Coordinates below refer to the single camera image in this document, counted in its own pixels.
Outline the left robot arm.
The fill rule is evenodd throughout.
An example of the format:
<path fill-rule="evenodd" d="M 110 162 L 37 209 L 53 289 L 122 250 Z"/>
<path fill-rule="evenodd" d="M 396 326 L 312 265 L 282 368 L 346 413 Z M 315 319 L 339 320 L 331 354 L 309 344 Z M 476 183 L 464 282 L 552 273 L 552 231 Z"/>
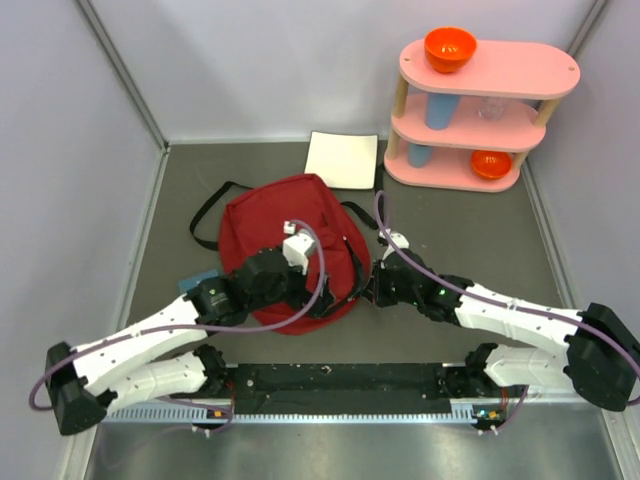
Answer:
<path fill-rule="evenodd" d="M 325 255 L 317 255 L 319 276 L 308 300 L 301 294 L 309 253 L 267 248 L 232 274 L 200 281 L 164 309 L 109 337 L 77 347 L 66 342 L 50 347 L 45 385 L 59 433 L 79 434 L 110 413 L 151 399 L 220 394 L 228 387 L 228 373 L 215 348 L 203 344 L 169 360 L 164 354 L 202 343 L 213 333 L 243 333 L 250 313 L 282 302 L 300 302 L 300 310 L 283 323 L 295 322 L 326 284 Z"/>

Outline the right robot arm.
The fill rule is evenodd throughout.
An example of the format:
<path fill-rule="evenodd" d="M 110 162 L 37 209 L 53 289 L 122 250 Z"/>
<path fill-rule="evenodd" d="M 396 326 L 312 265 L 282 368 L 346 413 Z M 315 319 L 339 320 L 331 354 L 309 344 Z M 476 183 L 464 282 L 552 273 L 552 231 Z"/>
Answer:
<path fill-rule="evenodd" d="M 633 405 L 639 343 L 608 307 L 556 309 L 491 291 L 469 279 L 437 275 L 407 248 L 375 262 L 370 298 L 383 308 L 411 304 L 428 319 L 519 342 L 487 344 L 468 355 L 467 384 L 487 396 L 499 387 L 573 389 L 614 412 Z"/>

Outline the blue snap wallet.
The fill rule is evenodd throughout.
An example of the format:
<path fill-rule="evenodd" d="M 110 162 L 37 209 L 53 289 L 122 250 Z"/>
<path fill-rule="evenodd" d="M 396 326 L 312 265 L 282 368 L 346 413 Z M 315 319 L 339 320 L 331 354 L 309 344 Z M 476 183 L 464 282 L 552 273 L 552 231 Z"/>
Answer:
<path fill-rule="evenodd" d="M 185 294 L 192 288 L 195 288 L 197 285 L 199 285 L 202 281 L 207 280 L 209 278 L 217 277 L 217 276 L 218 276 L 218 271 L 216 269 L 212 269 L 212 270 L 198 273 L 189 278 L 180 280 L 178 282 L 179 292 L 181 294 Z"/>

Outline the red student backpack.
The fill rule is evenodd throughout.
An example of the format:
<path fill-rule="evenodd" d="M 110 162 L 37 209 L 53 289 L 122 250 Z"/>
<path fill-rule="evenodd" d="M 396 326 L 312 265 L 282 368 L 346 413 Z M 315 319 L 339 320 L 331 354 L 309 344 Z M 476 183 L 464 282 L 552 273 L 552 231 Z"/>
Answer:
<path fill-rule="evenodd" d="M 354 202 L 339 201 L 319 176 L 299 174 L 250 188 L 226 204 L 217 239 L 199 237 L 196 234 L 199 223 L 236 185 L 225 182 L 195 213 L 189 224 L 194 240 L 218 252 L 224 271 L 229 273 L 260 249 L 281 244 L 286 222 L 302 220 L 320 240 L 334 303 L 320 317 L 307 314 L 277 331 L 286 335 L 307 334 L 349 313 L 369 281 L 372 265 L 366 240 L 351 216 L 356 215 L 363 226 L 375 230 L 373 217 Z"/>

